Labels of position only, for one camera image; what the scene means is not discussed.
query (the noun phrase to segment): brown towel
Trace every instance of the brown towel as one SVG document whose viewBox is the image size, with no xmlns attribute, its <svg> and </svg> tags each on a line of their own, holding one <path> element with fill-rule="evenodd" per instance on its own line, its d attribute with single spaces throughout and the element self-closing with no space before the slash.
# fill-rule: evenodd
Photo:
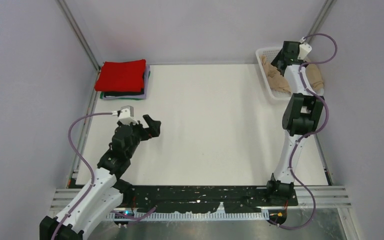
<svg viewBox="0 0 384 240">
<path fill-rule="evenodd" d="M 261 64 L 270 88 L 278 92 L 290 94 L 291 88 L 289 87 L 288 81 L 281 75 L 275 66 L 267 62 L 266 56 L 261 56 Z M 308 82 L 314 91 L 318 91 L 323 88 L 324 83 L 322 74 L 315 64 L 309 64 L 306 66 L 305 73 L 307 74 Z"/>
</svg>

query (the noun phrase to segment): white laundry basket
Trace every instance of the white laundry basket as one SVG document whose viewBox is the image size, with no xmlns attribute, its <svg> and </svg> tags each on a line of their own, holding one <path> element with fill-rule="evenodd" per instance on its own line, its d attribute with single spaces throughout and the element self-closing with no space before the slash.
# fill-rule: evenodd
<svg viewBox="0 0 384 240">
<path fill-rule="evenodd" d="M 264 47 L 260 48 L 257 51 L 255 51 L 255 56 L 257 57 L 258 66 L 261 70 L 262 79 L 264 81 L 265 89 L 267 90 L 268 96 L 274 100 L 274 102 L 278 101 L 289 101 L 291 99 L 291 95 L 286 92 L 280 92 L 276 91 L 270 88 L 269 81 L 267 80 L 266 73 L 264 72 L 263 65 L 261 63 L 261 56 L 265 56 L 267 61 L 271 63 L 276 55 L 279 53 L 279 51 L 282 49 L 281 46 L 279 47 Z M 323 88 L 316 92 L 318 95 L 323 95 L 324 90 Z"/>
</svg>

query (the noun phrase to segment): white wall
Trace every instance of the white wall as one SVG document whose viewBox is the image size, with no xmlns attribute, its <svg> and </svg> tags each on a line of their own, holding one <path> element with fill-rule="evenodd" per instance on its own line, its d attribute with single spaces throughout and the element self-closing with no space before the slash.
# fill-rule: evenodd
<svg viewBox="0 0 384 240">
<path fill-rule="evenodd" d="M 68 0 L 98 61 L 252 63 L 299 40 L 322 0 Z"/>
<path fill-rule="evenodd" d="M 95 70 L 53 0 L 0 0 L 0 239 L 38 239 Z"/>
<path fill-rule="evenodd" d="M 351 197 L 361 230 L 384 239 L 384 2 L 337 1 L 321 33 L 337 41 L 337 57 L 321 72 L 330 121 L 320 133 L 333 178 Z M 332 54 L 317 37 L 311 59 Z"/>
</svg>

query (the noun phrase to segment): purple cable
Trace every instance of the purple cable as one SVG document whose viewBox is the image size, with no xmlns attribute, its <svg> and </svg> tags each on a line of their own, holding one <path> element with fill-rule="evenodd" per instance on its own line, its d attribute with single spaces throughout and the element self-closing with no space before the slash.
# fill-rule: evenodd
<svg viewBox="0 0 384 240">
<path fill-rule="evenodd" d="M 301 72 L 301 68 L 303 66 L 306 66 L 306 65 L 309 65 L 309 64 L 325 64 L 329 61 L 331 61 L 337 54 L 338 52 L 338 45 L 337 45 L 337 42 L 329 35 L 327 34 L 324 34 L 324 33 L 314 33 L 314 34 L 310 34 L 306 37 L 304 37 L 304 39 L 307 39 L 309 37 L 313 37 L 313 36 L 324 36 L 328 39 L 330 39 L 332 42 L 333 42 L 333 45 L 335 46 L 335 51 L 333 53 L 333 55 L 328 59 L 328 60 L 325 60 L 325 61 L 313 61 L 313 62 L 304 62 L 302 63 L 300 66 L 299 66 L 299 77 L 301 78 L 301 82 L 302 82 L 302 85 L 304 85 L 305 87 L 305 90 L 312 94 L 314 97 L 316 97 L 318 100 L 320 100 L 320 102 L 323 104 L 324 106 L 324 109 L 326 111 L 326 117 L 324 119 L 324 122 L 323 124 L 320 126 L 319 129 L 317 129 L 316 131 L 314 132 L 309 132 L 307 134 L 304 134 L 302 135 L 300 138 L 298 138 L 298 140 L 296 141 L 295 143 L 295 146 L 293 147 L 292 149 L 292 152 L 290 153 L 290 157 L 289 157 L 289 170 L 290 170 L 290 174 L 293 176 L 293 178 L 299 183 L 301 184 L 301 186 L 304 187 L 305 190 L 308 191 L 308 193 L 310 194 L 311 196 L 311 199 L 312 199 L 312 204 L 313 204 L 313 207 L 312 207 L 312 212 L 311 212 L 311 216 L 310 218 L 307 220 L 307 222 L 305 222 L 304 224 L 302 224 L 301 226 L 284 226 L 284 225 L 279 225 L 279 228 L 282 228 L 282 229 L 287 229 L 287 230 L 298 230 L 298 229 L 301 229 L 301 228 L 304 228 L 306 227 L 308 224 L 310 224 L 310 222 L 313 220 L 314 216 L 316 215 L 316 199 L 313 195 L 313 193 L 311 192 L 311 190 L 301 181 L 298 179 L 298 177 L 295 175 L 294 171 L 292 170 L 292 158 L 295 154 L 295 151 L 297 150 L 298 148 L 298 144 L 301 142 L 302 139 L 304 138 L 307 138 L 311 135 L 314 135 L 314 134 L 317 134 L 319 133 L 321 130 L 323 130 L 325 127 L 326 127 L 326 124 L 328 123 L 328 120 L 329 120 L 329 108 L 328 108 L 328 105 L 326 104 L 325 100 L 317 95 L 315 92 L 311 91 L 310 89 L 307 88 L 307 84 L 306 82 L 304 81 L 304 76 L 303 76 L 303 73 Z M 276 221 L 272 221 L 272 220 L 269 220 L 272 224 L 275 224 L 277 225 Z"/>
<path fill-rule="evenodd" d="M 80 122 L 83 119 L 90 118 L 93 116 L 98 116 L 98 115 L 112 115 L 112 112 L 100 112 L 100 113 L 92 113 L 86 116 L 82 116 L 79 119 L 75 120 L 70 128 L 68 129 L 68 142 L 70 143 L 71 148 L 74 150 L 75 154 L 81 159 L 81 161 L 86 165 L 86 167 L 90 171 L 91 175 L 91 180 L 90 180 L 90 185 L 86 189 L 86 191 L 83 193 L 83 195 L 78 199 L 76 203 L 68 210 L 68 212 L 64 215 L 64 217 L 61 219 L 61 221 L 58 223 L 58 226 L 56 226 L 55 231 L 53 231 L 52 237 L 50 240 L 54 240 L 55 237 L 57 236 L 58 231 L 60 230 L 61 226 L 63 225 L 63 222 L 70 216 L 70 214 L 74 211 L 74 209 L 82 202 L 83 199 L 88 195 L 88 193 L 91 191 L 92 187 L 94 186 L 95 183 L 95 174 L 94 170 L 92 169 L 91 165 L 86 161 L 86 159 L 82 156 L 82 154 L 77 150 L 77 148 L 74 146 L 73 140 L 72 140 L 72 130 L 73 127 L 76 125 L 76 123 Z"/>
<path fill-rule="evenodd" d="M 129 216 L 129 215 L 120 213 L 120 212 L 118 212 L 118 211 L 111 211 L 111 213 L 116 214 L 116 215 L 121 216 L 121 217 L 126 218 L 126 219 L 135 220 L 135 222 L 133 222 L 133 223 L 137 223 L 137 222 L 139 222 L 140 220 L 149 217 L 149 215 L 151 215 L 152 213 L 154 213 L 156 209 L 157 209 L 157 207 L 154 206 L 153 208 L 151 208 L 151 210 L 149 210 L 147 213 L 145 213 L 145 215 L 143 215 L 143 216 L 141 216 L 141 217 Z"/>
</svg>

